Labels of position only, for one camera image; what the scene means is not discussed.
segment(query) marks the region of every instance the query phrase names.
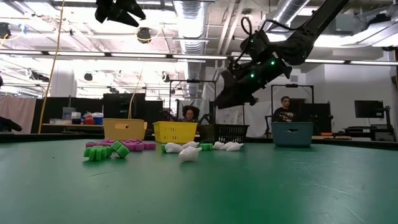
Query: yellow basket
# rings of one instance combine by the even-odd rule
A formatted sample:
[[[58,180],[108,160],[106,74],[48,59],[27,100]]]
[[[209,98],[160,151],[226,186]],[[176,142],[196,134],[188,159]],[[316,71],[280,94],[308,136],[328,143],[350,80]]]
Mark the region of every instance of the yellow basket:
[[[141,119],[104,119],[105,138],[112,140],[144,140],[147,123]]]
[[[198,123],[159,121],[154,123],[155,140],[185,144],[193,141]]]

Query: teal plastic bin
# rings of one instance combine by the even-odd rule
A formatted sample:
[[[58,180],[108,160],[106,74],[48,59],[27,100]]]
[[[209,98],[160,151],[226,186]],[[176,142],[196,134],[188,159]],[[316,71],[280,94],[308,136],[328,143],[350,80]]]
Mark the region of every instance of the teal plastic bin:
[[[311,122],[273,122],[272,138],[276,146],[310,147],[313,123]]]

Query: green foam piece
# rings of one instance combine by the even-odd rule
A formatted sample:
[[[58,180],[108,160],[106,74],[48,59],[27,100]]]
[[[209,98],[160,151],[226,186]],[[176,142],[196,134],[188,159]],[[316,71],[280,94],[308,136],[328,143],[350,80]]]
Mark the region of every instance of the green foam piece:
[[[115,141],[113,144],[112,144],[112,150],[114,150],[114,151],[117,151],[121,146],[123,146],[123,144],[121,143],[121,142],[119,142],[119,141]]]
[[[112,156],[113,150],[111,146],[105,146],[104,148],[106,149],[106,157]]]
[[[91,151],[91,147],[87,147],[85,149],[85,153],[83,154],[83,157],[89,157],[90,156],[90,151]]]
[[[102,155],[102,153],[101,153],[101,149],[94,149],[95,150],[95,153],[96,153],[96,155],[95,155],[95,160],[96,161],[100,161],[101,160],[101,155]]]
[[[89,160],[89,161],[94,161],[94,159],[95,159],[95,154],[96,154],[96,149],[95,149],[95,148],[91,148],[90,154],[88,155],[88,160]]]
[[[120,146],[116,153],[119,155],[120,158],[125,158],[129,153],[130,150],[126,146]]]
[[[213,144],[212,143],[202,143],[200,144],[200,147],[203,151],[209,151],[213,150]]]
[[[101,159],[104,159],[106,157],[106,153],[107,153],[107,150],[105,149],[105,147],[103,147],[101,149]]]

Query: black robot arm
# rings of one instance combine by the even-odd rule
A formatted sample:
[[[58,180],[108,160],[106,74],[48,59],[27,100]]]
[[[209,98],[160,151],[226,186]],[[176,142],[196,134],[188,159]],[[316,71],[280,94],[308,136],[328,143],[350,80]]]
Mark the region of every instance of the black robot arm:
[[[297,29],[291,29],[282,24],[280,26],[294,30],[293,34],[285,41],[271,42],[262,29],[251,34],[251,23],[244,17],[243,21],[249,22],[250,31],[245,29],[249,37],[242,41],[240,48],[242,54],[249,54],[251,61],[238,63],[231,61],[227,70],[221,72],[224,79],[224,90],[217,96],[215,105],[219,109],[242,105],[246,102],[250,105],[256,103],[253,93],[266,85],[279,75],[284,74],[290,78],[292,67],[289,65],[301,65],[305,62],[313,49],[315,41],[326,29],[330,22],[344,8],[349,0],[326,0],[312,17]]]

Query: black basket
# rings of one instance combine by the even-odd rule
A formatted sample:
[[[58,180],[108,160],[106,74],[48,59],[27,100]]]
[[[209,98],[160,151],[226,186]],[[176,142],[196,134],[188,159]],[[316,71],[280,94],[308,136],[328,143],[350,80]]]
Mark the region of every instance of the black basket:
[[[199,125],[202,142],[244,142],[249,125],[208,124]]]

